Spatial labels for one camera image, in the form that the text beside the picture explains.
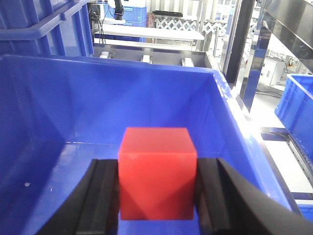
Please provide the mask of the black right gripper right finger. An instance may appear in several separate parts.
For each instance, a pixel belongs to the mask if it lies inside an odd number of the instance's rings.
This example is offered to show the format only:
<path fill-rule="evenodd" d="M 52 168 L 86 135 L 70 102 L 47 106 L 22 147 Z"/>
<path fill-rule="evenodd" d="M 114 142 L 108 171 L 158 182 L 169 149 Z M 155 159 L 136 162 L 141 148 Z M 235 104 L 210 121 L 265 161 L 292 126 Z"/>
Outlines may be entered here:
<path fill-rule="evenodd" d="M 313 224 L 260 191 L 222 158 L 199 158 L 195 206 L 202 235 L 311 235 Z"/>

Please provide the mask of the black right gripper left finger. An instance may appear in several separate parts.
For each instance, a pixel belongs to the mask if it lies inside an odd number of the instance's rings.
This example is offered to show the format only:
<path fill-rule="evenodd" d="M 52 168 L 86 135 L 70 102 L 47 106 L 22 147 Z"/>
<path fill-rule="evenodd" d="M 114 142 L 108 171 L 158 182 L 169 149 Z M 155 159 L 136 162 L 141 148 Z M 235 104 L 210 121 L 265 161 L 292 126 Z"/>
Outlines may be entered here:
<path fill-rule="evenodd" d="M 120 208 L 118 163 L 93 159 L 75 189 L 39 235 L 115 235 Z"/>

